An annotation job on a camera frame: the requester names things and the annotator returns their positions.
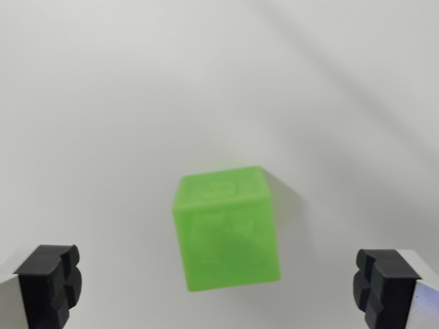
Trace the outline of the black-tipped silver gripper right finger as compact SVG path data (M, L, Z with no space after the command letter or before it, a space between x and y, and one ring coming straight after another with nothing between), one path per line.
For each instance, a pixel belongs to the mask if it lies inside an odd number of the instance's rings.
M356 307L369 328L437 328L438 273L412 249L360 249Z

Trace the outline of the black-tipped silver gripper left finger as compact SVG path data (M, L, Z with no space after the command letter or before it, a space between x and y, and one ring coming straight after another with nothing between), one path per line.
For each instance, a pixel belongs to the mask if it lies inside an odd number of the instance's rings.
M1 327L64 328L79 301L76 245L26 245L1 264Z

